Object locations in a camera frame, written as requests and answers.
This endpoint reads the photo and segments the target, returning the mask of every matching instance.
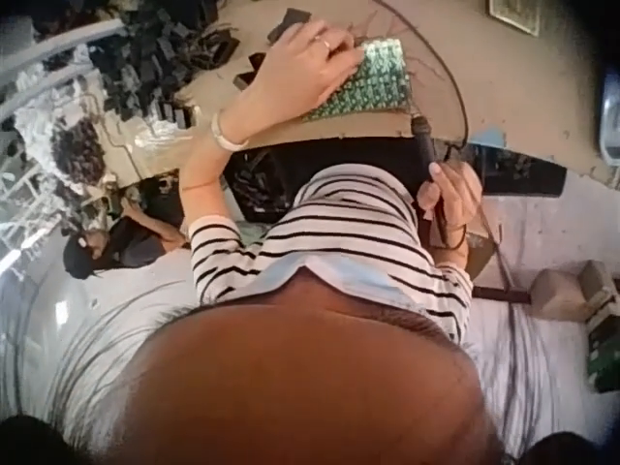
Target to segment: bracelet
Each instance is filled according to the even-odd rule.
[[[224,150],[228,150],[229,152],[238,152],[239,150],[243,150],[247,147],[249,143],[249,139],[241,144],[233,143],[226,139],[226,136],[222,134],[222,128],[220,128],[220,111],[213,115],[213,119],[211,119],[211,134],[213,138],[217,142],[217,144],[222,147]]]

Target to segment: cable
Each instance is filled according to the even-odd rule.
[[[426,48],[433,54],[433,56],[435,57],[435,59],[440,63],[440,65],[442,66],[442,68],[446,71],[446,74],[449,77],[449,80],[454,88],[454,91],[456,92],[456,97],[458,99],[458,104],[460,106],[460,110],[463,116],[463,123],[464,123],[464,135],[463,135],[463,139],[459,144],[455,144],[455,143],[448,143],[448,149],[446,151],[446,155],[444,157],[444,161],[447,161],[450,157],[451,157],[451,152],[452,150],[456,149],[459,152],[465,148],[465,146],[467,145],[467,142],[469,140],[469,119],[467,116],[467,109],[465,108],[465,101],[463,99],[463,95],[461,94],[460,88],[458,86],[458,83],[456,82],[456,79],[453,75],[453,73],[451,72],[450,67],[448,66],[448,64],[444,61],[444,59],[442,58],[442,56],[439,54],[439,52],[433,47],[433,45],[431,45],[428,40],[418,31],[418,29],[416,28],[416,26],[414,26],[414,24],[412,24],[412,22],[407,19],[402,13],[400,13],[398,10],[396,10],[394,7],[392,7],[391,5],[388,5],[384,0],[372,0],[373,3],[375,3],[376,5],[379,5],[383,8],[385,8],[386,10],[388,10],[390,13],[392,13],[393,15],[395,15],[398,19],[400,19],[406,26],[407,28],[413,32],[416,37],[418,37],[418,39],[426,46]],[[471,188],[471,186],[469,185],[469,183],[465,183],[467,186],[467,189],[470,191],[470,195],[472,195],[473,197],[473,189]],[[490,226],[490,222],[488,221],[488,217],[486,216],[486,214],[484,213],[484,210],[481,207],[481,203],[478,206],[478,214],[480,216],[480,219],[482,220],[482,225],[486,231],[486,233],[488,234],[489,239],[492,241],[492,246],[493,246],[493,254],[495,257],[497,257],[497,261],[498,261],[498,265],[500,268],[500,276],[502,279],[502,283],[503,283],[503,287],[505,289],[505,291],[510,291],[514,288],[514,282],[512,280],[512,276],[511,276],[511,271],[509,269],[509,267],[506,264],[506,260],[505,257],[501,251],[500,248],[500,242],[499,240],[495,237],[495,234],[493,232],[493,230],[491,229]],[[438,225],[439,230],[441,231],[442,229],[442,225]],[[511,351],[511,362],[509,365],[509,391],[507,392],[507,396],[506,396],[506,402],[504,405],[504,424],[503,424],[503,428],[504,428],[504,432],[506,433],[509,429],[510,426],[510,422],[512,420],[512,415],[514,414],[514,397],[516,396],[516,378],[518,376],[518,371],[519,371],[519,363],[517,361],[517,357],[518,357],[518,347],[516,346],[516,334],[517,334],[517,316],[516,316],[516,312],[517,310],[515,309],[514,305],[512,305],[511,303],[509,304],[509,331],[512,334],[512,338],[511,338],[511,345],[510,345],[510,351]],[[524,360],[524,369],[527,372],[528,368],[529,368],[529,362],[527,360],[527,357]],[[536,393],[533,392],[533,386],[531,385],[531,383],[528,383],[526,386],[527,392],[530,395],[530,397],[536,397]],[[535,423],[537,422],[537,420],[539,419],[539,415],[535,415],[534,413],[535,407],[530,404],[528,404],[527,407],[527,412],[526,412],[526,421],[525,424],[527,425],[526,430],[523,431],[523,434],[521,436],[521,443],[520,443],[520,447],[519,447],[519,452],[522,452],[522,450],[527,447],[530,442],[532,441],[532,439],[534,438],[534,433],[535,433]]]
[[[428,42],[428,39],[426,39],[426,37],[424,37],[424,35],[418,31],[416,26],[408,18],[406,18],[402,13],[400,13],[398,10],[396,10],[391,5],[388,5],[384,0],[371,0],[371,1],[379,5],[380,7],[385,8],[390,13],[392,13],[394,16],[396,16],[398,19],[400,19],[403,22],[403,24],[405,24],[405,26],[407,26],[407,28],[411,32],[413,32],[414,35],[424,44],[424,46],[428,48],[428,50],[433,54],[435,59],[439,62],[439,64],[442,66],[442,68],[448,75],[449,81],[452,87],[454,88],[454,91],[456,92],[456,98],[458,99],[460,111],[463,116],[464,131],[463,131],[463,139],[461,140],[459,144],[454,144],[451,142],[448,143],[448,150],[446,152],[446,156],[444,157],[444,160],[447,160],[450,157],[453,149],[456,149],[459,151],[462,150],[463,148],[465,148],[465,146],[467,145],[467,141],[469,140],[469,117],[467,116],[467,109],[465,108],[465,100],[463,99],[463,94],[461,93],[461,89],[458,86],[458,83],[456,82],[456,78],[454,77],[454,74],[452,73],[450,67],[448,66],[444,58],[442,58],[442,56],[435,49],[435,47],[431,45],[430,42]]]

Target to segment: table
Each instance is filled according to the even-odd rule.
[[[546,7],[541,34],[535,38],[490,17],[485,0],[386,2],[418,28],[451,69],[467,109],[469,141],[554,161],[620,189],[619,171],[604,163],[596,143],[597,77],[592,53],[566,13]],[[233,34],[241,45],[227,65],[198,75],[179,94],[200,108],[201,122],[238,93],[234,76],[251,70],[250,54],[267,50],[266,36],[287,8],[353,25],[354,31],[367,37],[400,38],[415,76],[415,103],[430,120],[433,136],[462,140],[463,119],[445,70],[413,33],[372,0],[229,0],[220,22],[236,29]],[[106,115],[109,127],[116,125],[114,118],[116,115]],[[252,140],[252,146],[329,138],[410,137],[409,120],[408,114],[368,112],[294,122]],[[144,131],[143,122],[133,118],[120,126],[115,144],[132,145],[135,166],[127,161],[124,150],[104,145],[108,165],[122,185],[179,168],[187,156],[187,138],[197,130],[184,132],[185,140],[147,150],[135,144],[136,133]]]

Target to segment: striped shirt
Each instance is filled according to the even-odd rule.
[[[200,218],[189,229],[200,301],[237,298],[235,291],[291,253],[338,254],[383,272],[425,309],[425,317],[460,342],[469,322],[471,279],[451,263],[433,262],[420,244],[412,202],[391,174],[339,165],[315,175],[284,218],[248,246],[233,221]]]

